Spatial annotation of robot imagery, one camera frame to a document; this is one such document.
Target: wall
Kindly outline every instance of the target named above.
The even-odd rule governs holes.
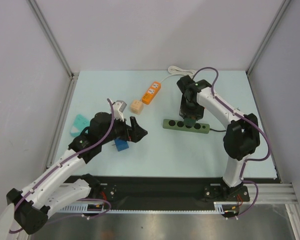
[[[246,70],[283,0],[37,0],[73,71]]]
[[[25,0],[0,0],[0,214],[43,172],[69,79]]]
[[[300,0],[287,11],[251,84],[279,172],[293,183],[300,202]]]

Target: white label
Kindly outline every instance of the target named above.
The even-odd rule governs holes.
[[[149,89],[148,93],[153,94],[155,91],[154,89]]]
[[[152,85],[152,88],[157,89],[159,87],[159,85],[157,83]]]

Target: white cable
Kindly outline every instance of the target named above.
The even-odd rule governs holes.
[[[170,75],[168,75],[163,80],[161,80],[160,83],[162,83],[165,79],[167,79],[171,76],[175,76],[175,75],[186,76],[186,75],[189,75],[192,78],[194,76],[194,74],[196,73],[195,70],[184,70],[184,69],[181,69],[177,66],[170,66],[168,68],[168,72],[169,72]]]

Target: black button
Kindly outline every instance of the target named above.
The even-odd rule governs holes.
[[[175,126],[175,121],[174,120],[169,120],[169,125],[172,126],[172,127]]]
[[[181,128],[181,127],[183,127],[183,126],[184,126],[184,123],[183,123],[183,122],[181,122],[181,121],[178,121],[178,123],[177,123],[177,126]]]

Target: green bar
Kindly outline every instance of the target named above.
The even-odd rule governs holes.
[[[164,129],[171,129],[171,130],[179,130],[179,131],[186,131],[186,132],[194,132],[199,134],[208,134],[210,131],[210,125],[204,123],[196,123],[192,127],[186,127],[183,121],[179,120],[171,120],[171,119],[164,119],[163,120],[163,128]]]

